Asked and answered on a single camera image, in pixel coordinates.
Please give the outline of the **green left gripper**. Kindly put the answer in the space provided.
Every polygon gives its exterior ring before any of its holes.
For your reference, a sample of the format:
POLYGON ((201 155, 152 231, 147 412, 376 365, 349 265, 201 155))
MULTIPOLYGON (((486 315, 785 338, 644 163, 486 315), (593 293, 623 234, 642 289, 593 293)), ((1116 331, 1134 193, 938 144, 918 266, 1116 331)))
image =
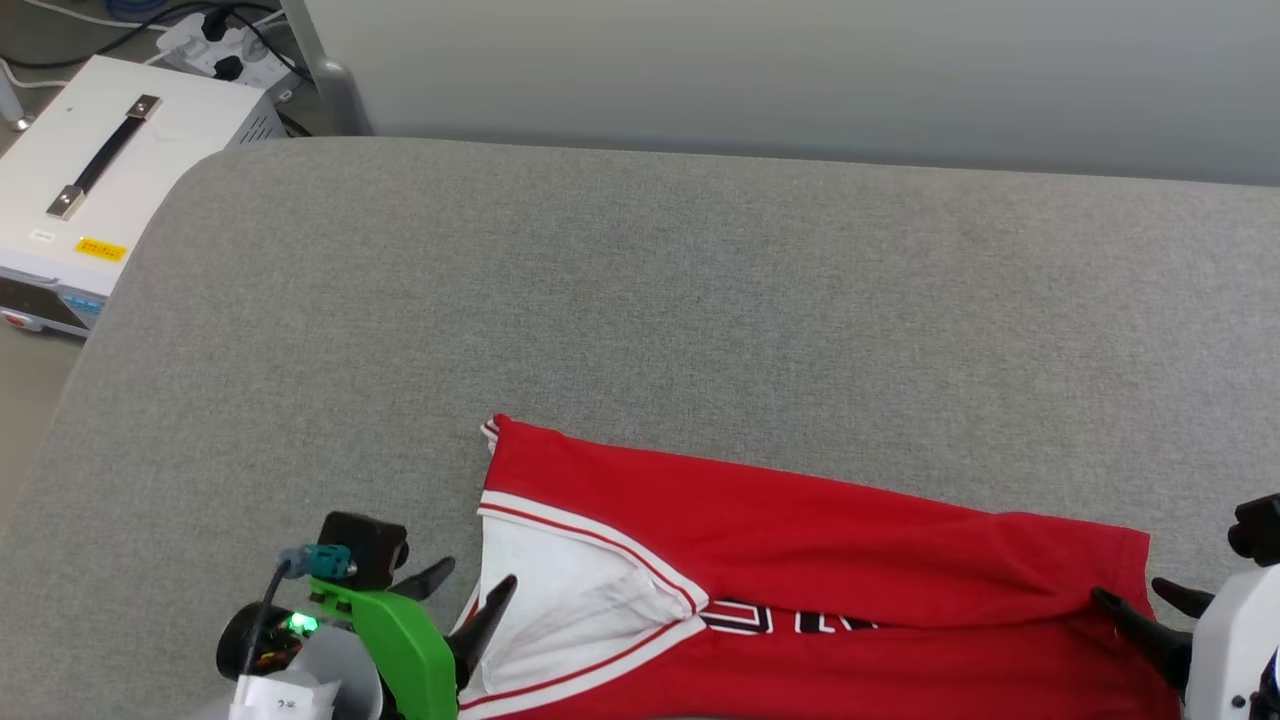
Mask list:
POLYGON ((390 591, 356 591, 310 579, 321 616, 348 629, 352 650, 335 666, 347 674, 334 720, 460 720, 457 691, 471 682, 518 587, 503 578, 477 609, 444 635, 420 603, 435 594, 456 568, 445 556, 406 577, 390 591))

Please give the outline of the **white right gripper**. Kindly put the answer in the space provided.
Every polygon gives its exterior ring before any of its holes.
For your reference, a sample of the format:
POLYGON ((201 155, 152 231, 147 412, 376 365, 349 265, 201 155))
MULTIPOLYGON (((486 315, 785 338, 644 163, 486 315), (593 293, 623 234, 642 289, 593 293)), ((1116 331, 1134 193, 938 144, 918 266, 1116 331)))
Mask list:
POLYGON ((1162 577, 1151 589, 1199 619, 1193 634, 1137 612, 1105 588, 1092 603, 1176 693, 1188 720, 1280 720, 1280 565, 1228 578, 1217 594, 1162 577))

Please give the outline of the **red and white sports jersey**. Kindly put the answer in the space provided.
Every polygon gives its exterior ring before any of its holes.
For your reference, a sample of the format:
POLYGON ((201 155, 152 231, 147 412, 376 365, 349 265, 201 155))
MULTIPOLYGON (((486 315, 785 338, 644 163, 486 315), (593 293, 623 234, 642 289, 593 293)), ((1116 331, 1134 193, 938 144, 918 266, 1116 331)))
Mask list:
POLYGON ((498 415, 460 720, 1181 720, 1093 600, 1149 537, 593 443, 498 415))

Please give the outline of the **white equipment box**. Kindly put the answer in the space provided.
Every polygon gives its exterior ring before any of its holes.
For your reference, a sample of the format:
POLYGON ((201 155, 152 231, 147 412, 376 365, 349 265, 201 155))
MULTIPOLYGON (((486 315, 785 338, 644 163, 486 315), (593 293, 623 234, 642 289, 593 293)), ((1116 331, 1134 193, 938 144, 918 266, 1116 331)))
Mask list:
POLYGON ((227 149, 282 140, 269 95, 223 79, 96 56, 0 151, 0 327, 84 338, 174 183, 227 149), (141 95, 163 102, 67 220, 46 215, 141 95), (73 251, 79 237, 124 263, 73 251))

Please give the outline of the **white power strip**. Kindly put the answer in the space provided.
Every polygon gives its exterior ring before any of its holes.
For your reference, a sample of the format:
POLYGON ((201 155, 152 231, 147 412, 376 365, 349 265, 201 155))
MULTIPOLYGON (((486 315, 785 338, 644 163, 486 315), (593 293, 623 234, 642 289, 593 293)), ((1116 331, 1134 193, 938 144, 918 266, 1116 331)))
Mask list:
POLYGON ((268 47, 265 35, 287 20, 282 12, 250 24, 229 12, 196 12, 156 38, 157 59, 193 76, 224 79, 287 101, 302 85, 301 69, 268 47))

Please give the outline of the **metal furniture leg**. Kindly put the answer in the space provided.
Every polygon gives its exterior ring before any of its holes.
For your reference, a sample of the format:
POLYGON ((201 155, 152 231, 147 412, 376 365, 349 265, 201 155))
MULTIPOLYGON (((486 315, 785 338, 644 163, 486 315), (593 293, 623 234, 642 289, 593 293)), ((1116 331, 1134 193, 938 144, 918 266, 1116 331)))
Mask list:
POLYGON ((26 111, 9 77, 9 69, 0 61, 0 119, 14 132, 29 128, 32 117, 26 111))

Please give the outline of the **grey metal partition post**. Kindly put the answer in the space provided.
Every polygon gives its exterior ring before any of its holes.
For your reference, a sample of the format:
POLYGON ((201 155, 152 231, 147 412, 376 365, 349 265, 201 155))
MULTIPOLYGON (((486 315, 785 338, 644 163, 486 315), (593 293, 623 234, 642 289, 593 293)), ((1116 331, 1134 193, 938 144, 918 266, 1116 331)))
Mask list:
POLYGON ((374 136, 355 78, 324 47, 307 0, 280 0, 280 4, 334 132, 340 136, 374 136))

